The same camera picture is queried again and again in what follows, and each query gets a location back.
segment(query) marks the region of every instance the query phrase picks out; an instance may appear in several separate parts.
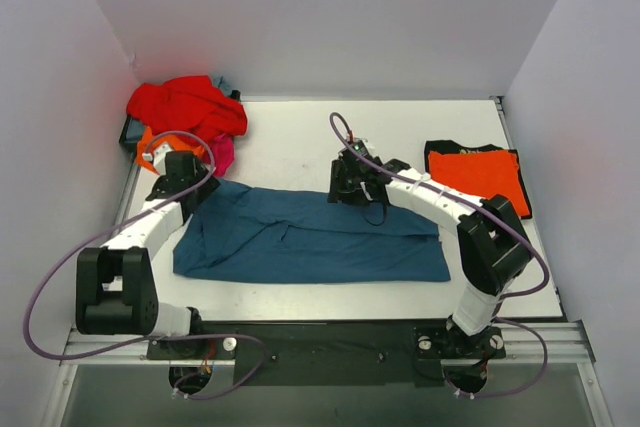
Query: orange garment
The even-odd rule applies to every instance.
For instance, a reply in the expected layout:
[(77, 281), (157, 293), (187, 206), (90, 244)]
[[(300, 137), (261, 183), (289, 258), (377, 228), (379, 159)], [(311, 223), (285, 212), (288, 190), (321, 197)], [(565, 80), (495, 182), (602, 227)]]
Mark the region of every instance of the orange garment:
[(531, 215), (520, 185), (518, 156), (508, 150), (470, 154), (429, 153), (429, 172), (442, 184), (466, 194), (508, 198), (521, 217)]
[[(142, 154), (144, 153), (144, 150), (146, 149), (147, 145), (149, 145), (149, 142), (151, 142), (151, 139), (153, 139), (153, 133), (151, 132), (151, 129), (147, 127), (146, 129), (144, 129), (144, 134), (142, 134), (142, 138), (138, 141), (138, 152), (136, 154), (136, 162), (141, 166), (149, 169), (151, 172), (155, 172), (157, 174), (158, 171), (153, 168), (153, 164), (151, 162), (147, 162), (142, 158)], [(204, 160), (206, 163), (210, 163), (210, 160), (207, 158), (208, 155), (205, 154), (206, 150), (202, 145), (187, 144), (184, 140), (180, 138), (179, 135), (174, 135), (174, 134), (169, 134), (162, 137), (159, 140), (156, 140), (151, 146), (151, 148), (149, 149), (149, 152), (153, 152), (164, 142), (168, 142), (169, 145), (173, 147), (173, 150), (190, 150), (191, 152), (196, 154), (198, 157), (200, 157), (202, 160)]]

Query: pink cloth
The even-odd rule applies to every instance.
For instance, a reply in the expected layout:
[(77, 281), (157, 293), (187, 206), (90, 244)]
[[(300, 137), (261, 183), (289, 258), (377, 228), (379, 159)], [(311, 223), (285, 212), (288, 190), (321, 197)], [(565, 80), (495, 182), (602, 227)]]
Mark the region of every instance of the pink cloth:
[(220, 134), (211, 141), (209, 147), (216, 159), (216, 170), (213, 174), (222, 177), (235, 159), (233, 138), (229, 134)]

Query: gray floor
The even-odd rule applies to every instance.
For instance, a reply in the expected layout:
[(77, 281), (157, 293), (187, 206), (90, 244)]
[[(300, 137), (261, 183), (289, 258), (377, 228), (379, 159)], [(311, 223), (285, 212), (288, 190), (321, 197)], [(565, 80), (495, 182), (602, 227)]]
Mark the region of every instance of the gray floor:
[[(498, 365), (488, 390), (515, 387), (538, 365)], [(207, 386), (229, 385), (230, 369)], [(452, 389), (385, 387), (246, 387), (212, 402), (171, 399), (167, 367), (82, 366), (63, 425), (71, 426), (590, 426), (575, 365), (552, 364), (522, 394), (469, 401)]]

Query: white tabletop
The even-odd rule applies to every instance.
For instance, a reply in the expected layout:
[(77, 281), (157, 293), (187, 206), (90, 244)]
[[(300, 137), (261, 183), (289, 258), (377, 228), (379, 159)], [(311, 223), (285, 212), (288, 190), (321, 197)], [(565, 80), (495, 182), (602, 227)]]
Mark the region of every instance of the white tabletop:
[[(341, 144), (329, 127), (329, 113), (342, 113), (357, 137), (368, 139), (383, 161), (403, 160), (424, 171), (426, 140), (451, 139), (467, 146), (508, 147), (492, 101), (286, 101), (245, 102), (246, 136), (236, 139), (236, 160), (225, 176), (250, 186), (327, 192), (331, 161)], [(155, 174), (140, 170), (129, 215), (139, 212)], [(523, 222), (536, 248), (532, 220)], [(153, 259), (161, 302), (196, 307), (205, 320), (364, 320), (446, 318), (455, 309), (466, 279), (457, 240), (441, 230), (449, 282), (369, 282), (357, 284), (246, 284), (188, 279), (173, 273), (173, 248), (184, 227)], [(512, 290), (538, 284), (532, 261)], [(504, 317), (562, 315), (553, 280), (542, 291), (508, 299)]]

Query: blue clothing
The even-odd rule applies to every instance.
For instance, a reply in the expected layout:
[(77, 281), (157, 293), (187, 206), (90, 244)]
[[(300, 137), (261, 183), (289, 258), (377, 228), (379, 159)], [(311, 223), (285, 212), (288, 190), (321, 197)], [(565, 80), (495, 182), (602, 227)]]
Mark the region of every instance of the blue clothing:
[(173, 271), (255, 283), (450, 280), (438, 227), (413, 212), (220, 180), (174, 249)]

